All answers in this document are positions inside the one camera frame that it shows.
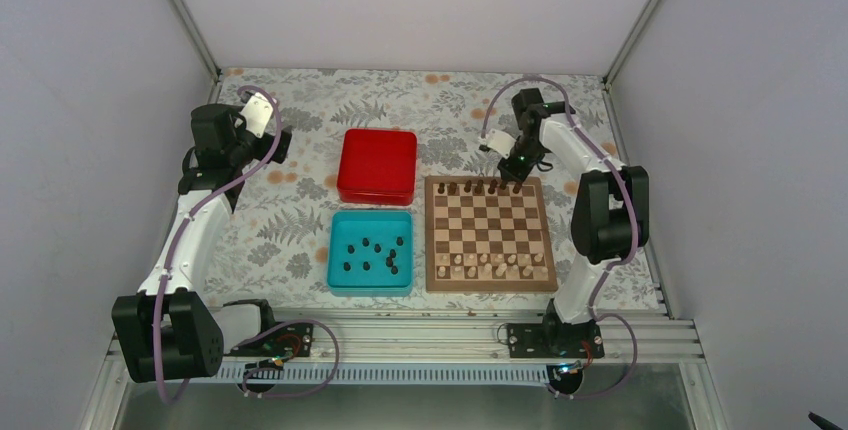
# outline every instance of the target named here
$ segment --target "floral tablecloth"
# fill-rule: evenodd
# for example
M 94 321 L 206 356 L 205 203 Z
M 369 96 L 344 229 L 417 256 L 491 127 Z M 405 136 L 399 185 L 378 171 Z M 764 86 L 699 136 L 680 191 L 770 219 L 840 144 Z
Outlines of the floral tablecloth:
M 489 99 L 520 77 L 500 73 L 431 73 L 372 70 L 284 70 L 231 68 L 219 101 L 238 102 L 236 89 L 258 85 L 280 101 L 284 125 L 294 127 L 288 159 L 270 164 L 248 180 L 226 233 L 216 247 L 206 280 L 210 305 L 267 298 L 276 307 L 349 309 L 543 309 L 550 294 L 435 294 L 425 290 L 424 177 L 493 175 L 497 156 L 478 150 L 477 136 Z M 591 76 L 547 78 L 568 89 L 578 116 L 607 151 L 615 153 L 601 94 Z M 561 98 L 540 85 L 547 101 Z M 517 134 L 509 91 L 497 102 L 490 128 Z M 330 222 L 344 204 L 336 176 L 344 133 L 352 127 L 410 130 L 418 136 L 418 183 L 406 209 L 415 222 L 417 271 L 412 294 L 402 298 L 336 297 L 327 288 Z M 555 157 L 541 174 L 557 274 L 562 282 L 575 251 L 569 221 L 577 191 Z M 652 310 L 657 297 L 644 255 L 609 279 L 599 306 Z

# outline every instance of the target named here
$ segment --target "wooden chessboard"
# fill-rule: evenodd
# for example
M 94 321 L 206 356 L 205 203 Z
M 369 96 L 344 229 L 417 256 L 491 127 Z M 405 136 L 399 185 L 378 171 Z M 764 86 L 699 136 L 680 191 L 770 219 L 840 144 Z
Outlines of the wooden chessboard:
M 542 182 L 424 180 L 428 292 L 557 289 Z

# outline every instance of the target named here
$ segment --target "white wall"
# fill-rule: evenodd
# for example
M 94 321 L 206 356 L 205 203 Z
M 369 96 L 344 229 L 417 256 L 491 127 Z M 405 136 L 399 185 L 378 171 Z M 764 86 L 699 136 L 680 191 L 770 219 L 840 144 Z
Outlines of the white wall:
M 0 0 L 0 415 L 73 428 L 211 80 L 167 0 Z
M 185 1 L 221 66 L 602 75 L 647 0 Z
M 665 0 L 614 97 L 733 428 L 848 428 L 848 0 Z

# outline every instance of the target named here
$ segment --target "red tray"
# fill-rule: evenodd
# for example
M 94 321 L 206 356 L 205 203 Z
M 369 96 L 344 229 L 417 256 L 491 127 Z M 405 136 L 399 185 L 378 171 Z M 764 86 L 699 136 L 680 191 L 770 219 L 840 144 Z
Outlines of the red tray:
M 345 132 L 339 198 L 348 203 L 401 205 L 415 194 L 418 139 L 412 132 L 353 128 Z

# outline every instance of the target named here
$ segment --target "blue plastic container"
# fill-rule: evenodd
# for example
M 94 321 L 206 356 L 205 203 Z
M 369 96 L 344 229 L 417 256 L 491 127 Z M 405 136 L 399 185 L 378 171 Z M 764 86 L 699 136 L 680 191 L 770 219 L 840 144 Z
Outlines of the blue plastic container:
M 408 212 L 340 211 L 330 233 L 327 286 L 339 297 L 405 297 L 412 291 L 414 251 Z

